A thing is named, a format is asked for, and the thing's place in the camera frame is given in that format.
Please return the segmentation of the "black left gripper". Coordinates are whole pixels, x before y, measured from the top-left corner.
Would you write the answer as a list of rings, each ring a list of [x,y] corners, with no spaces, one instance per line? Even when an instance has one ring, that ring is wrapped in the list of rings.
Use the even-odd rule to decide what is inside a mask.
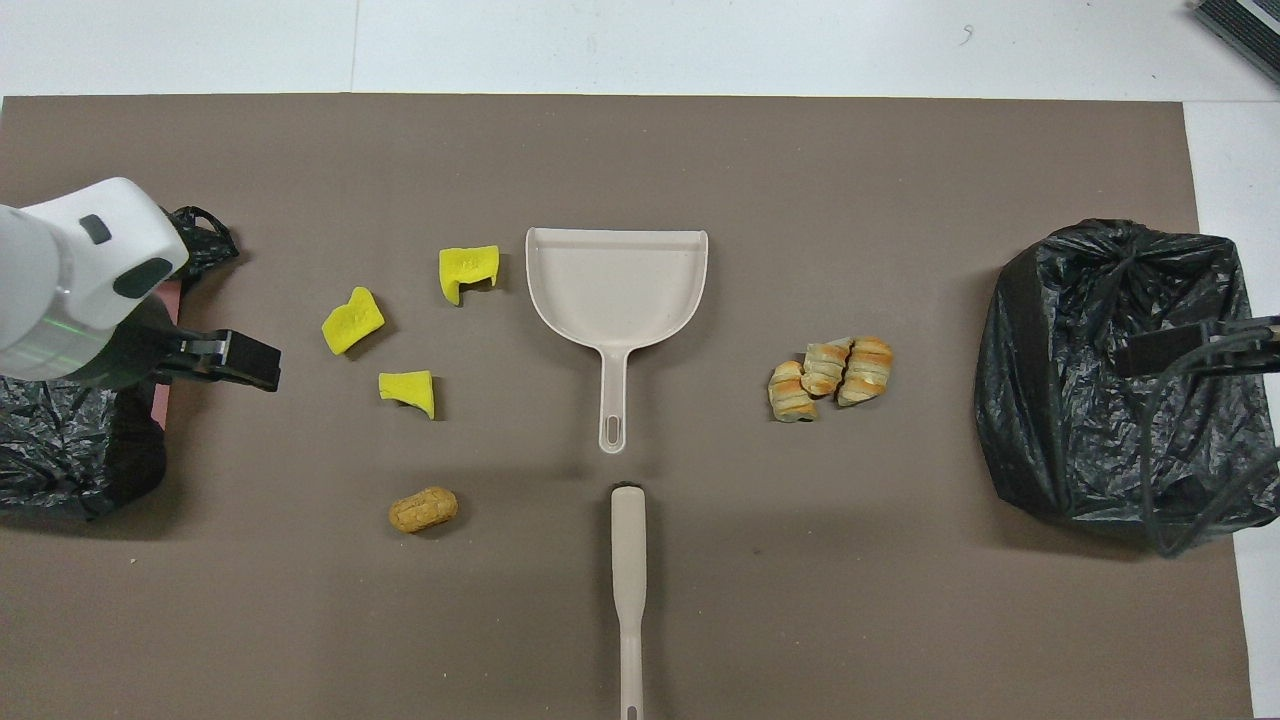
[[[192,357],[170,359],[182,351]],[[100,354],[100,386],[119,389],[160,375],[169,380],[232,383],[278,392],[282,352],[238,331],[197,334],[178,327],[160,299],[145,299]]]

